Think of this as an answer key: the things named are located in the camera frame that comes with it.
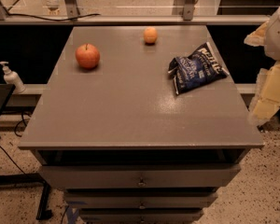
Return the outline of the yellowish foam gripper finger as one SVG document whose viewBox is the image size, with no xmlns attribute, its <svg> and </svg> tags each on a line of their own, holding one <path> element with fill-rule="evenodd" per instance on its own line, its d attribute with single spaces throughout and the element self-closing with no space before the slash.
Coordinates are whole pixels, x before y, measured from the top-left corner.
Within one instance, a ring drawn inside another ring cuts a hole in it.
<svg viewBox="0 0 280 224">
<path fill-rule="evenodd" d="M 280 61 L 269 70 L 261 68 L 257 76 L 256 92 L 249 105 L 248 120 L 261 126 L 280 109 Z"/>
</svg>

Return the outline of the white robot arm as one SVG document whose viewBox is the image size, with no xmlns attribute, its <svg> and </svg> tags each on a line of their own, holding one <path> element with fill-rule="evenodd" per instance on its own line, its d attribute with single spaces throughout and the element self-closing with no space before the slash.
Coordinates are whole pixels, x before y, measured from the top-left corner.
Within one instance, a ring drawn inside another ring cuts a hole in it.
<svg viewBox="0 0 280 224">
<path fill-rule="evenodd" d="M 269 70 L 259 70 L 255 96 L 249 105 L 249 121 L 261 126 L 280 109 L 280 7 L 268 21 L 248 35 L 244 43 L 252 47 L 263 46 L 265 55 L 275 60 Z"/>
</svg>

